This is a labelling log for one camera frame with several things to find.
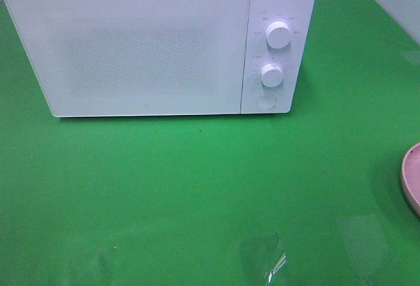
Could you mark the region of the upper white microwave knob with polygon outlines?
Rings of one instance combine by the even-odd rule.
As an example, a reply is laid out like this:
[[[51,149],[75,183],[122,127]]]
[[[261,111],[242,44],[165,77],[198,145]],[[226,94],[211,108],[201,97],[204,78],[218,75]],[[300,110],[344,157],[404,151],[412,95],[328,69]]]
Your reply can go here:
[[[273,49],[282,49],[291,41],[291,28],[287,22],[278,20],[268,25],[266,42]]]

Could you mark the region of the clear tape patch far right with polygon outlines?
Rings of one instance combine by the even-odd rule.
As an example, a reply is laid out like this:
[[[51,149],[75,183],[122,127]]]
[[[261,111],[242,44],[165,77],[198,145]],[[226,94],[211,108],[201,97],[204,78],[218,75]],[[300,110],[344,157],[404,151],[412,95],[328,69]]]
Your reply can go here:
[[[410,64],[420,65],[420,51],[400,51],[400,55]]]

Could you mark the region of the pink round plate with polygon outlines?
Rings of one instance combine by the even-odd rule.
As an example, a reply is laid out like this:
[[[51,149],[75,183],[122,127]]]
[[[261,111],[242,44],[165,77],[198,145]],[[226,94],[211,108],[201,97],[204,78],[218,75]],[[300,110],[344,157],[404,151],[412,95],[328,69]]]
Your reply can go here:
[[[400,173],[404,195],[417,216],[419,216],[419,176],[419,143],[417,143],[404,155]]]

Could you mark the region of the white microwave door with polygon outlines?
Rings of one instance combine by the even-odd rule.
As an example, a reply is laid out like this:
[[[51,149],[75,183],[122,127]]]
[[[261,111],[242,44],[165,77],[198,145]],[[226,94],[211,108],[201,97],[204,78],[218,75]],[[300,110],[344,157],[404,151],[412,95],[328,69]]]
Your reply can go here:
[[[238,113],[249,0],[5,0],[57,117]]]

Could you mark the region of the white microwave knob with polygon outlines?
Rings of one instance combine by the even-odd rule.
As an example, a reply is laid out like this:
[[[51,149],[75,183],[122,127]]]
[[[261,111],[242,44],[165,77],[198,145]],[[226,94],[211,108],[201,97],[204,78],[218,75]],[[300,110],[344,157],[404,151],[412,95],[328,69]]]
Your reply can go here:
[[[274,88],[281,85],[284,76],[284,67],[278,64],[267,64],[261,69],[261,82],[268,88]]]
[[[287,22],[278,20],[268,25],[266,42],[273,49],[282,49],[291,41],[291,28]]]

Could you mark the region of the lower white microwave knob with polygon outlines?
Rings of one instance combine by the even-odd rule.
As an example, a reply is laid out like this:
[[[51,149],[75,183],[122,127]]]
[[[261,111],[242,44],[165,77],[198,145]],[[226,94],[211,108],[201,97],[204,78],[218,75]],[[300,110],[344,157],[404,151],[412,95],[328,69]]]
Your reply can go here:
[[[261,82],[268,88],[274,88],[281,85],[284,76],[284,67],[278,64],[267,64],[261,69]]]

